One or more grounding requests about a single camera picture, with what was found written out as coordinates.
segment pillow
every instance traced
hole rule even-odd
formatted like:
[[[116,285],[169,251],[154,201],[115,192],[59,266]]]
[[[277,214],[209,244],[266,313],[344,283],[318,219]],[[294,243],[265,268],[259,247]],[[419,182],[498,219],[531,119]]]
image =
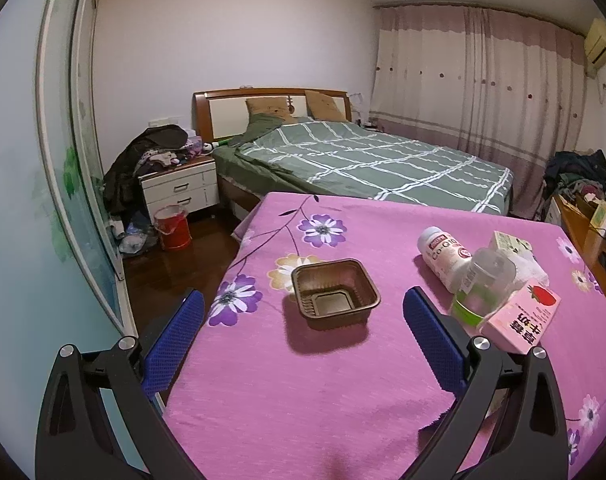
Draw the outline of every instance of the pillow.
[[[266,114],[283,119],[283,124],[295,124],[296,121],[289,112],[288,100],[283,97],[255,97],[246,99],[250,115]]]
[[[305,90],[305,99],[307,99],[307,107],[317,121],[348,122],[345,115],[336,106],[334,99],[329,95],[313,90]]]

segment green bedsheet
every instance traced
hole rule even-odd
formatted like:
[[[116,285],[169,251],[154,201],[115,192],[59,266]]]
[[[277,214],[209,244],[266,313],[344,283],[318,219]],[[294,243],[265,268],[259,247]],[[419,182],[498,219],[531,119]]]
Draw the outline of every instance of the green bedsheet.
[[[351,123],[267,130],[214,150],[217,170],[258,194],[301,191],[507,213],[512,172],[467,153]]]

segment pink carton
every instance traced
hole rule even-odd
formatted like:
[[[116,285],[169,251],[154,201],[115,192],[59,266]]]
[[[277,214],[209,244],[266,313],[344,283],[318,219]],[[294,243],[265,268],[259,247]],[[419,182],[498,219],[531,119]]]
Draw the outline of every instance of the pink carton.
[[[550,324],[561,298],[529,280],[481,328],[481,333],[506,352],[526,354]]]

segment nightstand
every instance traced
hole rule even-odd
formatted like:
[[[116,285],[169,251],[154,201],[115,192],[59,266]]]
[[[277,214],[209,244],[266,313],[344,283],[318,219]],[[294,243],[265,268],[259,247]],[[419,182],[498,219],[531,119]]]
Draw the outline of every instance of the nightstand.
[[[182,205],[191,213],[218,204],[216,163],[207,155],[139,180],[150,218],[168,205]]]

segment wall outlet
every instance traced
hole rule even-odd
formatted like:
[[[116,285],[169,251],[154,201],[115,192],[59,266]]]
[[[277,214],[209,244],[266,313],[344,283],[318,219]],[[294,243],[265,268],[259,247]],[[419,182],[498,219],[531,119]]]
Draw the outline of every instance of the wall outlet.
[[[180,117],[166,117],[164,119],[154,119],[153,121],[149,121],[147,126],[149,128],[155,128],[157,126],[165,126],[166,124],[179,124]]]

